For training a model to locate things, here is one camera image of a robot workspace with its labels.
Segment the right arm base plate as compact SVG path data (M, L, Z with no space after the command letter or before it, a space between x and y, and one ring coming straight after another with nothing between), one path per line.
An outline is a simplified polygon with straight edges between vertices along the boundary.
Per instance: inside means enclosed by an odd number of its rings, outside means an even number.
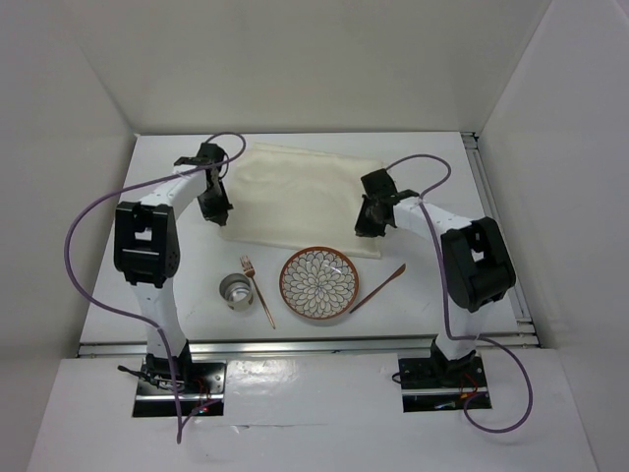
M491 399L480 355L474 353L452 369L435 357L400 358L391 379L400 386L403 411L445 412L468 408L491 409Z

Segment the copper fork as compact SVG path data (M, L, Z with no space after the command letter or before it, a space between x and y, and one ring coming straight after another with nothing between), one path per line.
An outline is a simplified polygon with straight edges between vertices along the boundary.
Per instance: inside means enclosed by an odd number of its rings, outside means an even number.
M256 270L251 262L251 260L247 257L247 256L242 256L240 257L240 263L244 272L244 275L252 282L252 284L254 285L255 291L257 293L257 297L259 299L259 302L265 312L265 315L270 323L270 326L273 329L276 329L276 323L274 321L274 318L272 316L272 314L269 311L269 308L266 304L266 301L264 300L264 297L262 295L262 292L257 284L257 280L256 280Z

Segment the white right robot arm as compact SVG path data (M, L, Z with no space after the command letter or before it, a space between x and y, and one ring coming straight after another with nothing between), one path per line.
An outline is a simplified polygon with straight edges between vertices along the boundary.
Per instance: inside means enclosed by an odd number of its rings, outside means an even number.
M384 169L361 178L363 202L355 225L359 237L383 237L388 226L436 245L443 290L443 328L433 340L429 374L453 384L471 366L490 306L515 285L515 269L496 221L470 219L399 191Z

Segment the floral patterned plate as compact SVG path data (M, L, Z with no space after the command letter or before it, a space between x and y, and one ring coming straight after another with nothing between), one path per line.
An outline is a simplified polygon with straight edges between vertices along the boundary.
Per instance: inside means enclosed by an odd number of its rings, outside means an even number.
M353 262L338 250L314 246L300 250L279 273L282 301L298 317L329 322L350 311L360 291Z

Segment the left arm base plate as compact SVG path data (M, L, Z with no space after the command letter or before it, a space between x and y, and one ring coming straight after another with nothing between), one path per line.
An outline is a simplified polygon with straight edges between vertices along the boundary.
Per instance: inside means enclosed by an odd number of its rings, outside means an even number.
M138 379L132 416L134 418L176 417L177 410L169 372L148 376L142 364ZM183 418L222 416L227 364L219 362L193 363L188 377L177 380Z

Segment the small metal cup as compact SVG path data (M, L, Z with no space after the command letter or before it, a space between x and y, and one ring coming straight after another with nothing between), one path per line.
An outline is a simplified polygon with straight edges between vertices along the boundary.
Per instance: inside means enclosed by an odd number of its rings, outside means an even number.
M227 306L235 312L244 312L254 301L250 280L242 273L231 273L219 284L219 294Z

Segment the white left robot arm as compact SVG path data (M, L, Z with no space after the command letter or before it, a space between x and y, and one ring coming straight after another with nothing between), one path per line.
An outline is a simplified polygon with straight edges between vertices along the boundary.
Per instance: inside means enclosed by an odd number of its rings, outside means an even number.
M121 202L114 221L114 266L131 285L140 315L151 321L146 330L144 374L173 392L193 383L189 341L183 333L174 297L174 276L181 262L177 218L198 203L204 220L224 226L233 208L222 183L225 150L200 145L193 157L174 163L174 179L137 202Z

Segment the cream cloth napkin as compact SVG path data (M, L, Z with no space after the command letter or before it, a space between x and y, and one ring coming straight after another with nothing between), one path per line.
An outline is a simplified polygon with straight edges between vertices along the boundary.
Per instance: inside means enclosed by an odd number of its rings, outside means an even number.
M378 259L379 242L355 235L361 178L379 160L255 144L232 166L226 193L233 209L220 230L227 241L286 249L325 246Z

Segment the copper knife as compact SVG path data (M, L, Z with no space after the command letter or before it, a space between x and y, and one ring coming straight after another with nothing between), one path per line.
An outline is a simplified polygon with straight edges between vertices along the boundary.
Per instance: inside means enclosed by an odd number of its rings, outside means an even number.
M377 286L373 287L366 294L359 293L358 299L355 300L348 311L349 314L353 314L366 305L372 298L379 294L387 285L399 278L405 271L407 265L402 264L397 267L386 279L382 280Z

